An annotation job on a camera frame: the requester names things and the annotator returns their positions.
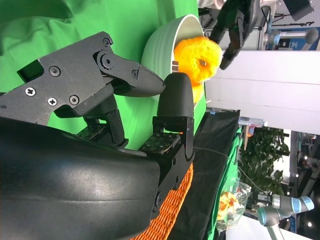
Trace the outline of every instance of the bolt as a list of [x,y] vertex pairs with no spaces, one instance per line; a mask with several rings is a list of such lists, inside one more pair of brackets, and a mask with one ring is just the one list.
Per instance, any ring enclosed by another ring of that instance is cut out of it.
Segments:
[[108,58],[108,55],[105,54],[101,57],[101,64],[104,68],[106,69],[112,69],[113,68],[113,64],[112,64],[112,61]]
[[155,206],[156,207],[160,207],[161,203],[162,203],[162,193],[158,192],[156,197],[155,197]]
[[51,74],[51,76],[53,77],[58,77],[61,73],[60,69],[57,66],[51,66],[49,68],[49,73]]
[[49,104],[50,106],[55,106],[55,105],[57,105],[57,99],[55,99],[54,97],[50,97],[50,98],[48,99],[48,104]]
[[72,105],[77,105],[79,103],[79,97],[77,95],[71,95],[69,97],[69,102],[72,104]]
[[132,77],[137,78],[137,70],[132,70]]
[[109,47],[111,45],[111,41],[109,38],[105,37],[103,39],[103,45],[105,45],[106,47]]
[[28,87],[25,89],[25,94],[27,94],[29,97],[32,97],[36,95],[36,90],[33,87]]

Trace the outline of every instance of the wire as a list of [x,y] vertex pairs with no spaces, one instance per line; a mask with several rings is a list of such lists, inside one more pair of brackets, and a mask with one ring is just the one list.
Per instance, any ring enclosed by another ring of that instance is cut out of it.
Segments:
[[[224,153],[222,153],[222,152],[215,151],[215,150],[212,150],[212,149],[209,149],[209,148],[202,148],[202,147],[196,147],[196,146],[194,146],[193,148],[194,148],[194,149],[198,149],[198,150],[207,150],[207,151],[209,151],[209,152],[213,152],[213,153],[220,154],[220,155],[222,155],[222,156],[225,156],[228,160],[230,160],[231,162],[233,162],[233,164],[235,164],[235,162],[232,161],[229,156],[227,156],[226,154],[224,154]],[[254,183],[254,181],[251,180],[250,177],[248,177],[248,175],[242,170],[241,167],[239,167],[239,165],[238,165],[238,168],[239,168],[239,170],[241,171],[241,173],[243,173],[243,175],[244,175],[259,191],[261,191],[261,192],[263,192],[263,193],[265,192],[265,191],[262,190],[260,187],[258,187],[258,186]]]
[[[264,6],[264,7],[268,7],[269,8],[269,19],[271,18],[271,7],[269,6]],[[267,18],[267,15],[264,11],[264,7],[261,8],[261,12],[264,16],[264,19],[265,19],[265,22],[266,22],[266,32],[268,33],[268,30],[269,30],[269,21],[268,21],[268,18]]]

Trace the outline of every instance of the white wall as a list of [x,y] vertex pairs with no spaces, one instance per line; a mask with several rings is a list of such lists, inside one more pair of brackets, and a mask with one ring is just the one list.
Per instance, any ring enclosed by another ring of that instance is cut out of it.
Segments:
[[[283,229],[281,232],[285,240],[310,240]],[[259,221],[242,216],[237,226],[226,231],[226,240],[271,240],[271,237]]]
[[320,135],[319,51],[241,51],[205,83],[209,107]]

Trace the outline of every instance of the screw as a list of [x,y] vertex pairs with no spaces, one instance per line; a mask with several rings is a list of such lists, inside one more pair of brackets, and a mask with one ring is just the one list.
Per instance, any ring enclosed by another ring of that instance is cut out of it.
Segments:
[[50,97],[50,98],[48,99],[48,104],[49,104],[50,106],[55,106],[55,105],[57,105],[57,99],[55,99],[54,97]]
[[49,68],[49,73],[51,74],[51,76],[53,77],[58,77],[61,73],[60,69],[57,66],[51,66]]
[[27,94],[29,97],[32,97],[36,95],[36,90],[33,87],[28,87],[25,89],[25,94]]
[[160,207],[161,203],[162,203],[162,193],[158,192],[155,198],[155,206]]
[[72,105],[77,105],[79,103],[79,97],[77,95],[71,95],[69,97],[69,102],[72,104]]
[[111,41],[109,38],[105,37],[103,39],[103,45],[105,45],[106,47],[109,47],[111,45]]
[[132,77],[137,78],[137,70],[132,70]]

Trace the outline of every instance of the green backdrop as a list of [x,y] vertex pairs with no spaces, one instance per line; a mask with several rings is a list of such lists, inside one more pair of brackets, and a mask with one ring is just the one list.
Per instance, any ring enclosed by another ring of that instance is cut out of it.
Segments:
[[[0,92],[23,81],[17,71],[33,60],[98,32],[112,37],[115,54],[140,61],[151,34],[161,25],[198,14],[196,0],[0,0]],[[116,96],[127,148],[137,149],[152,134],[156,98]],[[206,109],[203,97],[194,111],[198,128]],[[49,126],[78,133],[82,118],[60,119]]]

